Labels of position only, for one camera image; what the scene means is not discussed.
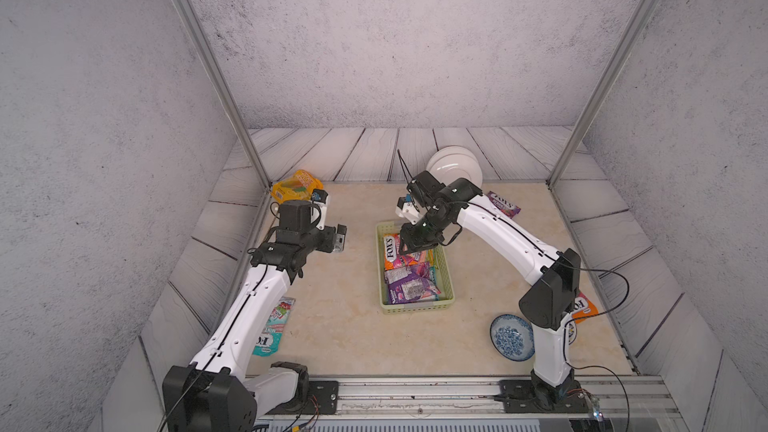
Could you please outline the pink yellow Fox's candy bag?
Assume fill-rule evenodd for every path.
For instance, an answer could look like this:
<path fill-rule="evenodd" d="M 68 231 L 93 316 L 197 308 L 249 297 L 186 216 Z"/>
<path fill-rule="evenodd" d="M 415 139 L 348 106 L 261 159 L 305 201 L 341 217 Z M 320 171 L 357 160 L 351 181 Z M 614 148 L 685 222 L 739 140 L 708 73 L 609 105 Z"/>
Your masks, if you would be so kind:
<path fill-rule="evenodd" d="M 398 234 L 384 234 L 382 236 L 382 245 L 385 271 L 430 261 L 429 251 L 402 253 L 400 236 Z"/>

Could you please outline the yellow orange candy bag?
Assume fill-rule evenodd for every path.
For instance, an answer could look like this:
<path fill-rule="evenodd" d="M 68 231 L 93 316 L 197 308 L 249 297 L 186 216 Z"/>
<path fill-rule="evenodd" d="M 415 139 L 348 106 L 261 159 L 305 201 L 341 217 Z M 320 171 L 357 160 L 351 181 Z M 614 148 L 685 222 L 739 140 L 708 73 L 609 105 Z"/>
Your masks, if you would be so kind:
<path fill-rule="evenodd" d="M 316 189 L 323 190 L 323 183 L 306 170 L 299 169 L 290 177 L 275 183 L 270 194 L 278 204 L 282 204 L 289 200 L 309 201 Z"/>

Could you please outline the pink Fox's berries candy bag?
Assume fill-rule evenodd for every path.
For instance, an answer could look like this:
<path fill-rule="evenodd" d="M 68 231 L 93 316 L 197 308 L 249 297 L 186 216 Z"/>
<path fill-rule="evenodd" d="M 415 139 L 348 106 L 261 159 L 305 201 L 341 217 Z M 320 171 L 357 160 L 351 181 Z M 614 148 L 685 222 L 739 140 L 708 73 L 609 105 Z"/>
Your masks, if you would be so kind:
<path fill-rule="evenodd" d="M 499 194 L 489 191 L 486 196 L 488 197 L 489 201 L 505 216 L 509 217 L 510 219 L 515 218 L 520 212 L 521 208 L 517 205 L 509 202 L 505 198 L 501 197 Z"/>

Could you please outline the purple Fox's berries bag back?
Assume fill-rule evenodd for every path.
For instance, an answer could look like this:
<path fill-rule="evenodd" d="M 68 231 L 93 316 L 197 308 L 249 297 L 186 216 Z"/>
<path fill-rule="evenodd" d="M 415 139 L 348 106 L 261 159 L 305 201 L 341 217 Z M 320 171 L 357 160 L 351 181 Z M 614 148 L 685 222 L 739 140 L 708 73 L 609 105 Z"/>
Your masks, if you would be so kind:
<path fill-rule="evenodd" d="M 437 286 L 435 268 L 418 263 L 384 272 L 389 305 L 437 301 L 441 290 Z"/>

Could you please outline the teal red Fox's fruits bag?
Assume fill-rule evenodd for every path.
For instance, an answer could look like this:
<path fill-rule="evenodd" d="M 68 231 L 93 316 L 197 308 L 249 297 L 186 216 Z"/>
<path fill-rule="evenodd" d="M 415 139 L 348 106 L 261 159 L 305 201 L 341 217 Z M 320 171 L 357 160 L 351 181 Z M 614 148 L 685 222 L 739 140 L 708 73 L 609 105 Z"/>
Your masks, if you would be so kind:
<path fill-rule="evenodd" d="M 259 335 L 253 356 L 269 357 L 277 353 L 279 344 L 296 300 L 283 297 L 270 314 L 265 328 Z"/>

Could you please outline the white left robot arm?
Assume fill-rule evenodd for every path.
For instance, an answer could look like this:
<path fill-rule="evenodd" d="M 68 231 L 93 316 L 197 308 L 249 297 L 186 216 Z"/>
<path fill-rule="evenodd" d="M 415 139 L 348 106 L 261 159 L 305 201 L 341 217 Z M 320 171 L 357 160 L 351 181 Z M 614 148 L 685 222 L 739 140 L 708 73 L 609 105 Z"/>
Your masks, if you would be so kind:
<path fill-rule="evenodd" d="M 278 222 L 249 249 L 250 267 L 218 328 L 186 366 L 173 366 L 162 383 L 161 431 L 251 431 L 280 409 L 302 416 L 311 404 L 305 366 L 277 362 L 255 377 L 246 372 L 273 310 L 303 275 L 313 252 L 340 252 L 346 228 L 325 223 L 329 198 L 321 190 L 308 200 L 278 206 Z"/>

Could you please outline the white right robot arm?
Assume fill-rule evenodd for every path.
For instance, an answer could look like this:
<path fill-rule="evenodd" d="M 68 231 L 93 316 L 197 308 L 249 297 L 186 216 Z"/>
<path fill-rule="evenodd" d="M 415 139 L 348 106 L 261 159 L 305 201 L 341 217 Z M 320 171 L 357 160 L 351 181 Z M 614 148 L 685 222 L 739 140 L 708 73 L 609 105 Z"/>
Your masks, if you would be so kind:
<path fill-rule="evenodd" d="M 519 308 L 533 332 L 531 382 L 537 398 L 557 403 L 578 389 L 567 329 L 580 292 L 580 255 L 572 249 L 559 251 L 530 234 L 466 178 L 446 185 L 424 171 L 408 182 L 407 191 L 396 207 L 405 220 L 398 252 L 448 246 L 444 231 L 451 225 L 482 239 L 529 284 Z"/>

